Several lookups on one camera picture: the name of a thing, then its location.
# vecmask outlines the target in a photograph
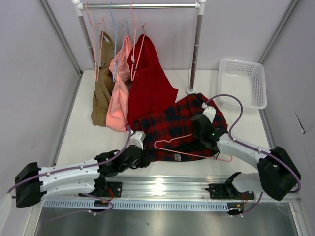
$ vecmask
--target perforated metal strip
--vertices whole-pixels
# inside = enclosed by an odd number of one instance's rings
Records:
[[[44,207],[106,209],[94,207],[94,200],[89,199],[47,199]],[[182,211],[228,211],[223,202],[169,202],[169,201],[124,201],[113,200],[114,209],[118,210],[182,210]]]

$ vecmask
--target plastic laundry basket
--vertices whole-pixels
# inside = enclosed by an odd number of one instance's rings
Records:
[[[244,107],[264,109],[267,106],[265,71],[262,64],[222,59],[219,66],[218,94],[230,94]],[[230,97],[219,97],[224,103],[239,106]]]

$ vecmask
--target white tabletop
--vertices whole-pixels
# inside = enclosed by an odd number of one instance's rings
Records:
[[[188,74],[186,70],[166,70],[165,74],[173,87],[179,90],[177,101],[186,96]],[[217,71],[197,71],[195,90],[210,98],[216,95]],[[81,85],[73,106],[69,124],[65,133],[57,166],[79,163],[114,149],[121,149],[126,142],[127,132],[116,132],[108,127],[93,126],[91,120],[95,79],[93,71],[84,71]],[[239,109],[222,107],[230,127],[239,115]],[[267,147],[267,139],[258,110],[245,111],[241,120],[233,129],[233,135],[262,147]],[[220,154],[219,159],[230,157]],[[256,172],[249,164],[233,158],[232,162],[205,159],[192,162],[151,163],[147,168],[127,170],[119,176],[172,176],[172,177],[210,177],[229,176],[237,171]]]

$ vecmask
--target pink garment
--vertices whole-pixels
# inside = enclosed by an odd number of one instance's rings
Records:
[[[131,43],[128,35],[125,37],[124,47],[117,53],[116,57],[110,62],[109,69],[116,78],[111,100],[109,102],[106,116],[106,126],[116,131],[126,131],[128,123],[128,97],[129,91],[125,84],[130,79],[130,69],[127,59],[131,52]],[[114,65],[117,65],[117,72],[114,73]]]

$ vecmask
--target plaid shirt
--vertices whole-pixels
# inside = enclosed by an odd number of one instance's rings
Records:
[[[192,134],[192,123],[190,118],[196,114],[202,113],[201,105],[207,100],[208,99],[201,93],[188,95],[168,108],[164,113],[150,113],[138,118],[132,124],[131,128],[134,131],[144,131],[146,137],[143,143],[146,145],[154,161],[175,161],[176,153],[157,149],[154,147],[154,142],[158,140],[169,141],[173,138]],[[225,118],[215,103],[211,101],[208,105],[216,109],[216,115],[212,123],[213,127],[227,129]],[[170,143],[157,143],[157,146],[207,157],[216,154],[213,151],[211,152],[209,149],[206,149],[192,136],[173,140]],[[180,159],[176,158],[176,161],[195,161],[200,159],[203,158],[180,154]]]

